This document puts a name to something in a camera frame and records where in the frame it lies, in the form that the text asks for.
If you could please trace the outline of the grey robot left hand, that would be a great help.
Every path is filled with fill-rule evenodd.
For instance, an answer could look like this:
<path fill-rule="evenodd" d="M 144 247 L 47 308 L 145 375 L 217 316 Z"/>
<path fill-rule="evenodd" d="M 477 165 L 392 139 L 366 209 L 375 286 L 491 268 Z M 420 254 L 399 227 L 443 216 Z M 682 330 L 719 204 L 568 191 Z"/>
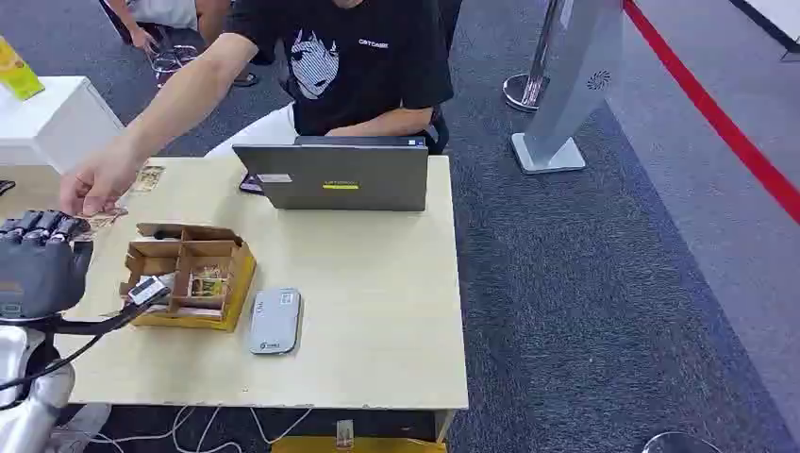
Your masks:
<path fill-rule="evenodd" d="M 38 320 L 74 307 L 85 292 L 93 242 L 87 220 L 26 210 L 1 225 L 1 318 Z"/>

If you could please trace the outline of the person's right hand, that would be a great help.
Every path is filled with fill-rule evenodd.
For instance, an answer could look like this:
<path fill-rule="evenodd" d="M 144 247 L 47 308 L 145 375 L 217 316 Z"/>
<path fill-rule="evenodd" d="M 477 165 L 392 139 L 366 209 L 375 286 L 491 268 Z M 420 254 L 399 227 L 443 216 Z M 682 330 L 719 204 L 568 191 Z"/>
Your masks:
<path fill-rule="evenodd" d="M 121 145 L 93 154 L 61 178 L 59 209 L 86 217 L 112 210 L 148 159 Z"/>

